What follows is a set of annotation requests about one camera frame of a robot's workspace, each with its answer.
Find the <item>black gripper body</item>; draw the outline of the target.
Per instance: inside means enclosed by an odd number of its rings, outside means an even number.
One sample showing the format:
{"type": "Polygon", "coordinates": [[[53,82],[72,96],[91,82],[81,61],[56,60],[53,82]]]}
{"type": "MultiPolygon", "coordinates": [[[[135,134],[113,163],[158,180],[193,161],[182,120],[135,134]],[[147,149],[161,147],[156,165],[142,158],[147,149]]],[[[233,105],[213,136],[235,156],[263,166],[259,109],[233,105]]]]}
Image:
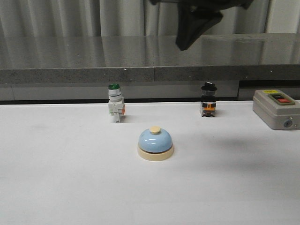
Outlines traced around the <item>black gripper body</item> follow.
{"type": "Polygon", "coordinates": [[[220,11],[232,7],[242,7],[248,9],[253,0],[150,0],[152,5],[156,5],[161,2],[166,3],[182,3],[188,6],[195,6],[204,8],[207,10],[220,11]]]}

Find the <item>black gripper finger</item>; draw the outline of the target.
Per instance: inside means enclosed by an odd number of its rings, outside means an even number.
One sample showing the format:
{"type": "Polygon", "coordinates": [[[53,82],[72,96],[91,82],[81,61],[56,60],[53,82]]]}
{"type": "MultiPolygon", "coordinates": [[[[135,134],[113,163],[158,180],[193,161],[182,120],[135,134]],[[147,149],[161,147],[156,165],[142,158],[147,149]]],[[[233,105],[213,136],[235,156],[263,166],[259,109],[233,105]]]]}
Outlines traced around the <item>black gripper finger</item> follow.
{"type": "Polygon", "coordinates": [[[203,33],[221,22],[223,19],[223,14],[220,11],[196,11],[194,16],[195,18],[192,25],[192,43],[194,43],[203,33]]]}
{"type": "Polygon", "coordinates": [[[189,5],[178,4],[178,28],[176,45],[181,51],[187,50],[194,42],[194,12],[189,5]]]}

